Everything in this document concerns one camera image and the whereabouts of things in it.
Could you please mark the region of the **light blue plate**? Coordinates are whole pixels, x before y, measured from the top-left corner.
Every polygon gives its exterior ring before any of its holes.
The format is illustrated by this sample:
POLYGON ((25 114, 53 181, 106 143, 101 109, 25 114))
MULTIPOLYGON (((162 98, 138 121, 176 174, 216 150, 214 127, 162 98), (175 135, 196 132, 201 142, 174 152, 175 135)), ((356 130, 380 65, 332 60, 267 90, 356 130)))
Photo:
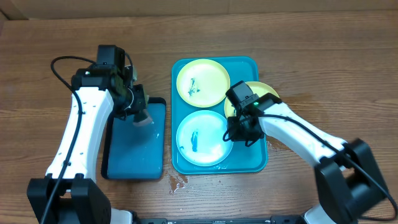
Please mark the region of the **light blue plate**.
POLYGON ((232 141, 223 140, 226 131, 227 120, 221 114, 210 110, 195 111, 186 116, 177 128, 177 149, 193 165, 217 165, 233 148, 232 141))

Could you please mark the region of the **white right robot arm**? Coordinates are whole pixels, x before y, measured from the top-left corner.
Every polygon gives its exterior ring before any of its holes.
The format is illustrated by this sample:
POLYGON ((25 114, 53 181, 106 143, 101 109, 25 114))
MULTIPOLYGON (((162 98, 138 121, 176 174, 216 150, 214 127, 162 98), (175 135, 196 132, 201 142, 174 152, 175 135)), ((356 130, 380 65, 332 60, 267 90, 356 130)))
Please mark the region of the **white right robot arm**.
POLYGON ((371 148, 362 139, 346 142, 310 124, 272 93, 258 96, 240 81, 226 97, 236 110, 227 119, 223 141, 243 141, 247 147, 270 136, 285 144, 313 167, 319 204, 296 223, 357 223, 372 220, 365 213, 384 199, 397 203, 371 148))

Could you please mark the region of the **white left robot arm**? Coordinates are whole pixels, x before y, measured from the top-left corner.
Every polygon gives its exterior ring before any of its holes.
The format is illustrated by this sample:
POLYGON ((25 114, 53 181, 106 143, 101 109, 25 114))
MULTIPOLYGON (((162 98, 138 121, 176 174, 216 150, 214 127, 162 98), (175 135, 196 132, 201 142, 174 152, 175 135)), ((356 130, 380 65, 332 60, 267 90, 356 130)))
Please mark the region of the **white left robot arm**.
POLYGON ((128 53, 99 45, 96 60, 64 85, 72 106, 60 147, 45 176, 31 179, 27 197, 39 223, 139 223, 135 212, 111 206, 96 184, 96 163, 109 117, 133 125, 152 122, 149 101, 128 53))

